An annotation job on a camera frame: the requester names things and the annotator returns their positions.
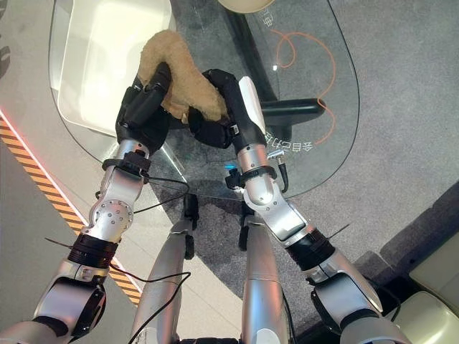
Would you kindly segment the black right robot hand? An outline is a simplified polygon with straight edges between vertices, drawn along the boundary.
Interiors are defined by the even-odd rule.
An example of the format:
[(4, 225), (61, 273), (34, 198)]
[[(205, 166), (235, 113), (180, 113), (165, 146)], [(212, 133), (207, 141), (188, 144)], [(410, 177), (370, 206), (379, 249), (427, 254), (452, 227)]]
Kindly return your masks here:
[(233, 145), (236, 153), (251, 144), (265, 145), (265, 135), (251, 121), (236, 77), (219, 69), (207, 70), (203, 75), (223, 97), (229, 120), (206, 120), (202, 112), (191, 107), (189, 129), (194, 138), (214, 148)]

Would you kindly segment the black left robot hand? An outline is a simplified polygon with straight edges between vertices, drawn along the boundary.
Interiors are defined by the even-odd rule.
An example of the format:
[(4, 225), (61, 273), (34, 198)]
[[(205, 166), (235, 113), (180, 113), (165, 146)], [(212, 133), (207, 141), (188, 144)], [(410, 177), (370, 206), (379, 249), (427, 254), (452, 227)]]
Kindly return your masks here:
[(171, 84), (169, 66), (162, 62), (142, 85), (136, 77), (123, 96), (115, 120), (117, 141), (135, 140), (152, 155), (161, 148), (169, 131), (169, 113), (161, 103)]

